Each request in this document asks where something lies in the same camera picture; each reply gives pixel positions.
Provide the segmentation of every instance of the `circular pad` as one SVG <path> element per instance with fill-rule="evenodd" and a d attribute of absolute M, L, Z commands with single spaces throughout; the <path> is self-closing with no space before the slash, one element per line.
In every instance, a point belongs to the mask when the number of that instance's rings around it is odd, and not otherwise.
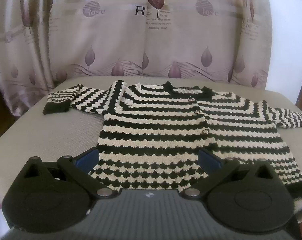
<path fill-rule="evenodd" d="M 222 224 L 246 233 L 265 233 L 284 226 L 294 206 L 283 185 L 273 180 L 233 181 L 214 188 L 208 209 Z"/>
<path fill-rule="evenodd" d="M 3 213 L 15 227 L 30 233 L 51 233 L 80 222 L 90 208 L 88 193 L 80 186 L 56 180 L 49 186 L 25 183 L 25 192 L 9 192 Z"/>

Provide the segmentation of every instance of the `knitted cardigan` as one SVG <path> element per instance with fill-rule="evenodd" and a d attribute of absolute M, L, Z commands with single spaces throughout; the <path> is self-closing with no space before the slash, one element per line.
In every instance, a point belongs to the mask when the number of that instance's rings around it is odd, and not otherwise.
<path fill-rule="evenodd" d="M 302 173 L 276 128 L 302 127 L 302 113 L 206 87 L 122 80 L 109 90 L 76 85 L 50 93 L 43 114 L 70 107 L 103 116 L 99 164 L 90 174 L 114 190 L 182 191 L 207 176 L 197 165 L 206 148 L 246 164 L 267 159 L 291 194 L 302 197 Z"/>

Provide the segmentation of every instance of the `black ribbed cuff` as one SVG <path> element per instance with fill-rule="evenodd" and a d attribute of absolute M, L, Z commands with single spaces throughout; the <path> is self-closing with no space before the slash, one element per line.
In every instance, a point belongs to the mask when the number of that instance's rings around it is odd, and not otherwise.
<path fill-rule="evenodd" d="M 71 104 L 71 99 L 60 103 L 48 102 L 44 107 L 43 114 L 67 112 L 70 109 L 70 104 Z"/>

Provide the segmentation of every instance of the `printed circle logo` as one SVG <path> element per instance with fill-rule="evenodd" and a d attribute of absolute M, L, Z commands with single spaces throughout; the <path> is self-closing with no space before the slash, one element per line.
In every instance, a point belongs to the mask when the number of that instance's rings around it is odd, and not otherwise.
<path fill-rule="evenodd" d="M 213 6 L 208 0 L 197 0 L 195 9 L 203 16 L 213 15 Z"/>
<path fill-rule="evenodd" d="M 83 14 L 86 17 L 93 17 L 99 14 L 100 4 L 97 1 L 91 1 L 83 7 Z"/>
<path fill-rule="evenodd" d="M 8 31 L 7 33 L 5 33 L 4 42 L 10 43 L 12 40 L 13 40 L 13 32 Z"/>
<path fill-rule="evenodd" d="M 152 192 L 149 192 L 149 193 L 146 193 L 146 196 L 147 196 L 147 197 L 153 197 L 154 194 L 153 194 Z"/>

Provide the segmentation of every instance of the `sweater sleeve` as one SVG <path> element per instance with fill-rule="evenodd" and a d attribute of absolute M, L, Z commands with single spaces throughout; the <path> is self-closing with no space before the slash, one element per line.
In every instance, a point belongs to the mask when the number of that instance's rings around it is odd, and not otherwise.
<path fill-rule="evenodd" d="M 269 106 L 267 109 L 267 118 L 275 122 L 277 126 L 284 128 L 302 127 L 302 113 L 283 108 L 271 108 Z"/>
<path fill-rule="evenodd" d="M 101 114 L 105 105 L 107 91 L 88 88 L 81 84 L 74 87 L 52 92 L 47 96 L 43 114 L 67 112 L 70 107 Z"/>
<path fill-rule="evenodd" d="M 126 89 L 126 83 L 118 80 L 109 90 L 88 88 L 81 84 L 52 92 L 47 97 L 43 114 L 67 112 L 70 107 L 93 114 L 104 115 L 114 110 Z"/>

